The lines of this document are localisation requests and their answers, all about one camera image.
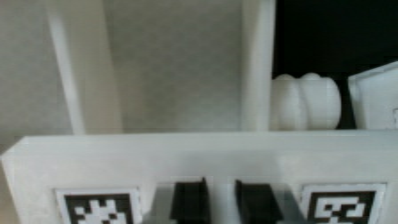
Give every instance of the white vertical post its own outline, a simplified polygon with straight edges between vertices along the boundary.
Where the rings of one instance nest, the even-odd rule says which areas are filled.
[[[74,134],[118,133],[120,109],[101,0],[44,0]]]
[[[243,0],[241,128],[268,131],[275,0]]]

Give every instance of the white plastic part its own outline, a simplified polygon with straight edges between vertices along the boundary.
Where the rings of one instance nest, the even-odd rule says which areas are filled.
[[[44,0],[74,134],[120,133],[101,0]]]
[[[271,82],[271,130],[333,129],[340,116],[337,85],[308,73],[300,79],[280,75]]]
[[[348,79],[351,106],[360,129],[398,129],[398,62]]]
[[[172,184],[202,176],[212,223],[239,223],[236,179],[275,184],[284,223],[296,224],[282,189],[298,202],[308,184],[385,183],[378,224],[394,223],[395,144],[398,132],[390,131],[24,138],[1,156],[21,224],[61,223],[53,189],[134,186],[143,217],[166,223]]]
[[[241,128],[268,131],[275,0],[243,1]]]

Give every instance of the dark background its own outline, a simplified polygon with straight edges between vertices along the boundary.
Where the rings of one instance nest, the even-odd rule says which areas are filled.
[[[307,72],[340,90],[339,129],[355,129],[346,78],[398,59],[395,0],[276,0],[273,77]]]

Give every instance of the white spool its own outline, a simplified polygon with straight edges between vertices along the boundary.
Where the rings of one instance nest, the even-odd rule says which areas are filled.
[[[269,130],[333,129],[340,116],[335,83],[308,73],[300,79],[280,75],[271,82]]]

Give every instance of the white wall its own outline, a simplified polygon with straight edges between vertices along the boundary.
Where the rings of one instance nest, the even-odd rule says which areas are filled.
[[[22,135],[69,134],[63,90],[38,0],[0,6],[0,152]]]
[[[241,0],[104,0],[125,132],[239,128]]]

